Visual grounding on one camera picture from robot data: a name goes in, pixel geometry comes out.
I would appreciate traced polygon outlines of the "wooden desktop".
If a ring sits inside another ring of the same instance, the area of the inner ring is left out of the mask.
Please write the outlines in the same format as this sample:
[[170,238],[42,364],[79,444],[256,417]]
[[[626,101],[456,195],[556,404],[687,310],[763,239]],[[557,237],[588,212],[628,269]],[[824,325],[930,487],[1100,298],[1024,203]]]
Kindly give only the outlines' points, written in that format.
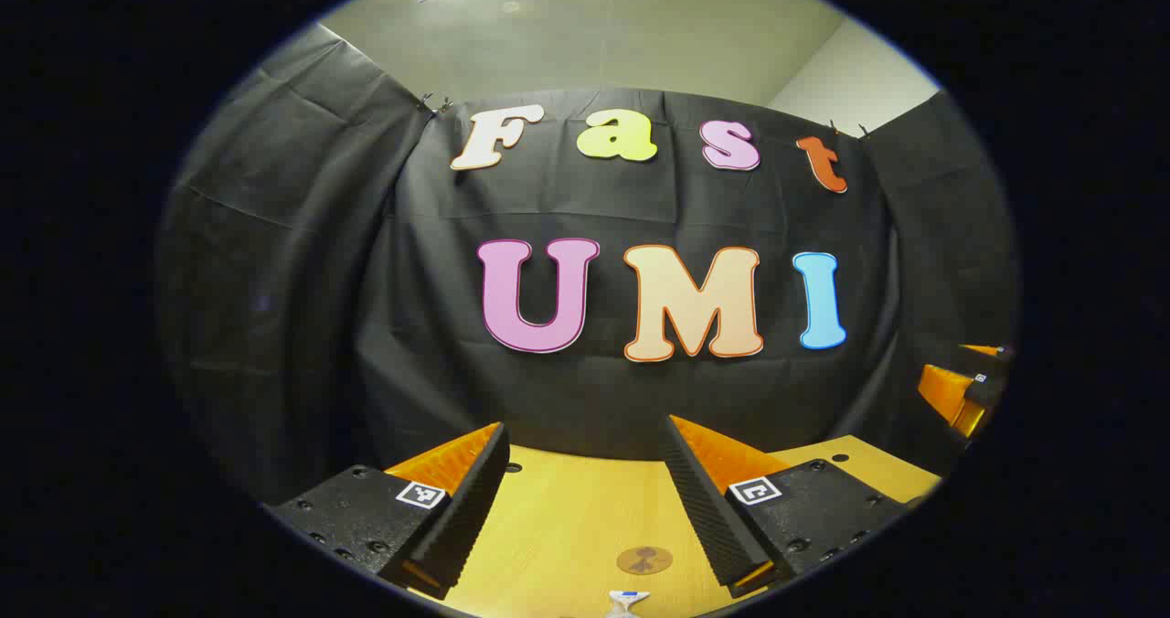
[[[734,598],[718,584],[686,517],[667,465],[574,456],[515,444],[463,575],[435,607],[477,618],[603,618],[610,591],[648,591],[644,618],[727,618],[771,600],[782,586]],[[655,545],[674,563],[628,575],[624,550]]]

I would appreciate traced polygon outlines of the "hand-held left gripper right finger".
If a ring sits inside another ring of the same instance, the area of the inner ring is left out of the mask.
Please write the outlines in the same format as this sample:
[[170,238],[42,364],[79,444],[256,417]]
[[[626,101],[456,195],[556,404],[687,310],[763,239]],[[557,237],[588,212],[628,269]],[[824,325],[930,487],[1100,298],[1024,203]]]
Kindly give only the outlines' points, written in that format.
[[824,456],[783,464],[677,416],[665,417],[662,431],[662,460],[686,517],[734,598],[844,557],[911,507]]

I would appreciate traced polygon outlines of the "black backdrop cloth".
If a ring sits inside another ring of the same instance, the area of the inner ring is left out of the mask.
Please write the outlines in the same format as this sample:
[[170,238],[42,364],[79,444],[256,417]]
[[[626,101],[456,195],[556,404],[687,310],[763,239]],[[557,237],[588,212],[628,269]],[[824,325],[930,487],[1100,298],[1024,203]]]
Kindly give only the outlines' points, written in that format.
[[766,452],[853,435],[944,475],[928,365],[997,385],[1019,254],[937,94],[854,138],[647,89],[431,112],[314,25],[216,109],[160,231],[178,394],[266,502],[505,423],[654,460],[677,416]]

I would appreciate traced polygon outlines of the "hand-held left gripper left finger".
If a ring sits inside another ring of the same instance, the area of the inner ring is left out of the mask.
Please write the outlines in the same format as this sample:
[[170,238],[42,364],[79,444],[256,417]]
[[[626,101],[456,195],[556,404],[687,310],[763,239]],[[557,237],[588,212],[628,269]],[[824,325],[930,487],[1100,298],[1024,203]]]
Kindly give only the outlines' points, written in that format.
[[508,428],[489,423],[386,469],[351,465],[266,510],[326,556],[443,600],[484,529],[509,454]]

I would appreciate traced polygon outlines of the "round brown coaster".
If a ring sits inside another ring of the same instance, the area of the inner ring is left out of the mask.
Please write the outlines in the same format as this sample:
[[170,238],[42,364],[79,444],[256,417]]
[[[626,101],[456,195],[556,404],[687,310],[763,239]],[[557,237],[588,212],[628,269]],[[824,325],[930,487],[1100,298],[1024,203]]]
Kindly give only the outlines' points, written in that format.
[[665,548],[655,545],[640,545],[624,550],[615,559],[619,570],[638,576],[665,572],[673,563],[673,554]]

